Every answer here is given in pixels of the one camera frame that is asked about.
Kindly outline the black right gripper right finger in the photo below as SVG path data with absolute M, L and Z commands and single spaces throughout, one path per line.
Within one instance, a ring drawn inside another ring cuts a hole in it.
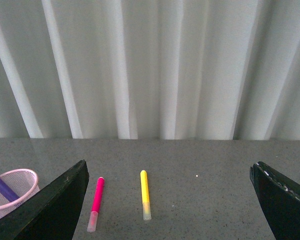
M 249 174 L 275 239 L 300 240 L 300 184 L 262 161 Z

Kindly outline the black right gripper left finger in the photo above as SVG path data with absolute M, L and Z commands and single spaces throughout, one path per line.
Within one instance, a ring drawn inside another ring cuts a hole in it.
M 71 240 L 89 183 L 80 160 L 20 207 L 0 219 L 0 240 Z

